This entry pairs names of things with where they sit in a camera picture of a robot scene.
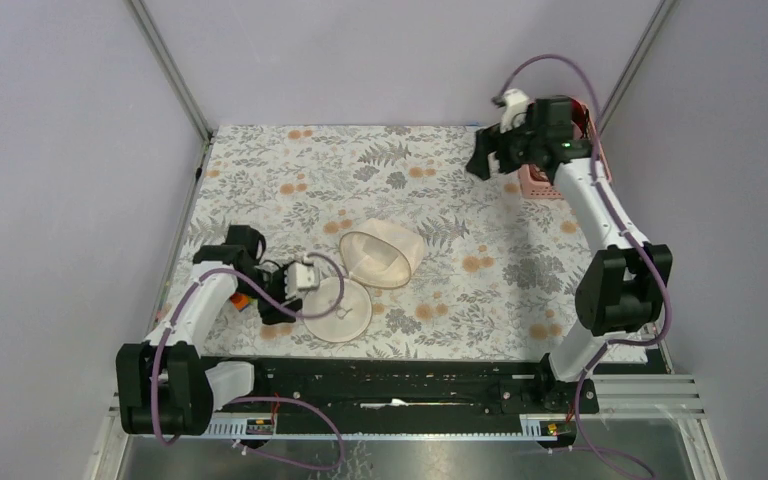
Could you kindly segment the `black and red bra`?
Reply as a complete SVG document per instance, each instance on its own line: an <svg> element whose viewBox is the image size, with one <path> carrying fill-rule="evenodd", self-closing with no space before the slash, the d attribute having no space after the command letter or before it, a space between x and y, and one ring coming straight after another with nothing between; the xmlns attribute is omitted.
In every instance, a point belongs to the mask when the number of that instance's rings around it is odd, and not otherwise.
<svg viewBox="0 0 768 480"><path fill-rule="evenodd" d="M569 100L571 104L571 121L578 129L580 137L588 138L591 126L589 109L573 97L570 97Z"/></svg>

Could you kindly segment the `right aluminium corner post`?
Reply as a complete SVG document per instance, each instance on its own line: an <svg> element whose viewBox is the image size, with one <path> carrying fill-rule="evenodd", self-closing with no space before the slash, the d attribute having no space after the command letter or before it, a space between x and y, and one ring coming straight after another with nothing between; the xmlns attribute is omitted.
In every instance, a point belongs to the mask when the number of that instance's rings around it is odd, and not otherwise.
<svg viewBox="0 0 768 480"><path fill-rule="evenodd" d="M640 67L643 65L661 31L679 4L679 0L660 0L658 2L613 90L606 103L603 105L600 120L597 122L598 132L600 134L604 133L610 120L622 102L625 93L637 76Z"/></svg>

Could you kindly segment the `aluminium front rail frame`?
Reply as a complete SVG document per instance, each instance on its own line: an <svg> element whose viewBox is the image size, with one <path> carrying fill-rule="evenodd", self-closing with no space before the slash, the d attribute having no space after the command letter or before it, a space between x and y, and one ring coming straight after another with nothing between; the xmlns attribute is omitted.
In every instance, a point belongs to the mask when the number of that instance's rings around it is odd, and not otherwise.
<svg viewBox="0 0 768 480"><path fill-rule="evenodd" d="M106 420L90 479L722 479L694 380L599 375L597 414L506 414L457 396L408 402L284 404L215 414L164 446Z"/></svg>

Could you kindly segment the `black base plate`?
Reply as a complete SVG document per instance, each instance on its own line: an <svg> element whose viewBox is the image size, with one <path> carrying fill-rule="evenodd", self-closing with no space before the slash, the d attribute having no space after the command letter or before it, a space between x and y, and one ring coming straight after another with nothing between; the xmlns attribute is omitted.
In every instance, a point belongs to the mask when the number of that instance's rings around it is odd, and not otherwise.
<svg viewBox="0 0 768 480"><path fill-rule="evenodd" d="M540 362L206 357L255 368L253 391L213 413L202 437L518 435L523 416L607 407L592 380L548 404L530 391Z"/></svg>

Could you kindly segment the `pink plastic basket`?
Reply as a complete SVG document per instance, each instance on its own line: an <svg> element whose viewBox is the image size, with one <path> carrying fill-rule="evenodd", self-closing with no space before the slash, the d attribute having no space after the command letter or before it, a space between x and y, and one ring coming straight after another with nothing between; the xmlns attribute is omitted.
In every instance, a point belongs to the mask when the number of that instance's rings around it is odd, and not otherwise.
<svg viewBox="0 0 768 480"><path fill-rule="evenodd" d="M590 115L590 132L587 139L591 139L593 134L597 132L593 125L593 121ZM584 139L580 137L580 133L574 125L574 138ZM546 174L540 170L537 166L526 165L518 171L518 179L520 182L521 192L524 198L527 199L560 199L561 193L557 191L548 181Z"/></svg>

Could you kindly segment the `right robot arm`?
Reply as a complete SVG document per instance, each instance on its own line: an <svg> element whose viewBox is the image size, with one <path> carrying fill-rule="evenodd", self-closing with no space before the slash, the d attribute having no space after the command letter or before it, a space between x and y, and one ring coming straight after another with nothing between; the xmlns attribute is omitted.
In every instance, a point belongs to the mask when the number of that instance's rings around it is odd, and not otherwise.
<svg viewBox="0 0 768 480"><path fill-rule="evenodd" d="M469 174L488 180L490 162L512 173L535 166L576 213L592 259L574 293L577 321L540 361L530 394L557 412L575 396L612 345L660 318L673 257L633 224L613 192L603 151L588 129L586 110L566 96L530 99L518 89L497 96L499 123L477 131Z"/></svg>

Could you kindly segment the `colourful toy block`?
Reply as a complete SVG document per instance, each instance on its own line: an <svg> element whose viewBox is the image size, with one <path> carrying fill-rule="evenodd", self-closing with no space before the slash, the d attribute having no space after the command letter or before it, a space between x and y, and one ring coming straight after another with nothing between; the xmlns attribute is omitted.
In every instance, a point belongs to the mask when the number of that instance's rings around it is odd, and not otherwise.
<svg viewBox="0 0 768 480"><path fill-rule="evenodd" d="M239 312L245 310L252 303L252 299L249 296L241 293L232 294L229 301Z"/></svg>

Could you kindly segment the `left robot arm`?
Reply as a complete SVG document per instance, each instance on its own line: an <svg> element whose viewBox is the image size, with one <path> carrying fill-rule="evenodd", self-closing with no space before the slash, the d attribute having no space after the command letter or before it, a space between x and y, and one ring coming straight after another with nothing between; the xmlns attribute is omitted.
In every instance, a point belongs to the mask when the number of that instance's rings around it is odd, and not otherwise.
<svg viewBox="0 0 768 480"><path fill-rule="evenodd" d="M255 305L267 324L293 322L302 306L293 282L303 267L264 257L266 239L248 225L229 227L220 244L193 255L189 285L143 341L117 352L115 369L123 430L166 441L203 434L215 411L235 400L256 411L270 385L252 364L207 361L207 335L223 308Z"/></svg>

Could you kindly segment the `left aluminium corner post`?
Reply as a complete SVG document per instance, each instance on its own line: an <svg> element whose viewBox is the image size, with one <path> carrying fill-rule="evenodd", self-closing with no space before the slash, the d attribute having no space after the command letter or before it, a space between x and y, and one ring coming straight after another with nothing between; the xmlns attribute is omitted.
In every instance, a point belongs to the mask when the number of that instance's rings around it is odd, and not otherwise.
<svg viewBox="0 0 768 480"><path fill-rule="evenodd" d="M203 142L211 142L213 129L209 126L196 98L177 66L148 5L143 0L125 0L124 3L131 10L136 25L141 30L149 50L158 62L162 73L166 77L196 134Z"/></svg>

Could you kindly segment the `aluminium corner post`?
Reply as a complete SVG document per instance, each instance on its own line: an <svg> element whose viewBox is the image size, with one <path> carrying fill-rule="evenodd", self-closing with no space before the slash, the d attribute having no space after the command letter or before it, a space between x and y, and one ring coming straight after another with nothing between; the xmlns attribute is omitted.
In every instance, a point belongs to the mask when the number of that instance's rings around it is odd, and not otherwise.
<svg viewBox="0 0 768 480"><path fill-rule="evenodd" d="M143 0L125 0L124 3L131 10L136 25L141 30L149 50L158 62L162 73L166 77L196 134L203 142L211 142L213 129L209 126L196 98L177 66L148 5Z"/></svg>
<svg viewBox="0 0 768 480"><path fill-rule="evenodd" d="M603 105L600 120L597 122L598 132L600 134L604 133L610 120L622 102L625 93L637 76L640 67L643 65L661 31L679 4L679 0L660 0L658 2L613 90L606 103Z"/></svg>

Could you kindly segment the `white mesh laundry bag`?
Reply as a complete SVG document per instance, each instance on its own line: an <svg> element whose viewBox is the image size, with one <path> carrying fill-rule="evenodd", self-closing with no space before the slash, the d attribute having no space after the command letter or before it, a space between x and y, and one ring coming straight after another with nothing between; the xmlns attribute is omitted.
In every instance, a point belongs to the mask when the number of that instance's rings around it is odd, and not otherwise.
<svg viewBox="0 0 768 480"><path fill-rule="evenodd" d="M338 242L344 283L325 278L303 300L304 315L336 309L304 320L317 339L344 343L363 335L373 317L372 289L393 290L411 281L425 256L425 243L416 232L376 218L343 234Z"/></svg>

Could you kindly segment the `floral tablecloth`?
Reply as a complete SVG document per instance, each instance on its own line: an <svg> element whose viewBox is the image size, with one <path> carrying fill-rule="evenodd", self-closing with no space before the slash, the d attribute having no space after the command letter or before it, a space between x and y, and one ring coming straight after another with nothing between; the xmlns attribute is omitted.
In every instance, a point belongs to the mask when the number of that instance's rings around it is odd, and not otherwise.
<svg viewBox="0 0 768 480"><path fill-rule="evenodd" d="M364 221L418 233L410 282L371 289L372 319L345 343L304 324L265 326L226 306L206 339L214 355L536 361L574 325L590 251L573 209L525 198L516 176L465 172L466 126L225 125L205 166L165 308L189 283L192 257L232 224L266 238L270 262L317 251Z"/></svg>

